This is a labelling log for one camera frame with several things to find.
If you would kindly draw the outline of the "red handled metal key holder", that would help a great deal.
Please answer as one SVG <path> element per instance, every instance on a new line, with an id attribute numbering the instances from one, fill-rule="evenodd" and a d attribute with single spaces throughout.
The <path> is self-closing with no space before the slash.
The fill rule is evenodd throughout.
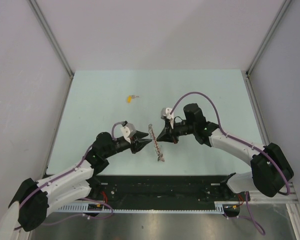
<path id="1" fill-rule="evenodd" d="M 153 125 L 151 123 L 148 125 L 148 133 L 149 133 L 149 136 L 150 136 L 151 140 L 153 141 L 154 149 L 155 149 L 155 152 L 156 152 L 156 155 L 157 155 L 157 161 L 158 162 L 164 162 L 165 158 L 164 158 L 164 155 L 162 153 L 161 147 L 158 144 L 157 138 L 155 136 L 154 128 L 153 128 Z"/>

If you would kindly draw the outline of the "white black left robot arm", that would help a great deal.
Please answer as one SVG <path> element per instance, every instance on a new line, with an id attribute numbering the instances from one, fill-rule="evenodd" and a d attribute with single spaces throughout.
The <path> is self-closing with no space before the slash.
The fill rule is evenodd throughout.
<path id="1" fill-rule="evenodd" d="M 40 180 L 24 180 L 11 200 L 19 202 L 16 229 L 30 232 L 64 205 L 86 197 L 97 199 L 101 188 L 94 177 L 109 165 L 108 158 L 125 150 L 140 152 L 151 142 L 147 137 L 148 133 L 136 131 L 113 139 L 110 133 L 101 132 L 74 166 Z"/>

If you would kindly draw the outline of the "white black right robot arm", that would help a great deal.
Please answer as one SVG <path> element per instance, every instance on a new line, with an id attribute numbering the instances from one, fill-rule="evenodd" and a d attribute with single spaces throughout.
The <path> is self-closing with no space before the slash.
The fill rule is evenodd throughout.
<path id="1" fill-rule="evenodd" d="M 225 200 L 255 190 L 272 198 L 293 178 L 294 172 L 277 144 L 250 143 L 223 133 L 218 124 L 206 120 L 196 103 L 187 104 L 183 112 L 185 119 L 177 122 L 172 108 L 161 110 L 165 124 L 156 138 L 158 142 L 177 144 L 181 136 L 193 135 L 200 145 L 225 151 L 251 168 L 246 173 L 231 173 L 222 181 L 220 194 Z"/>

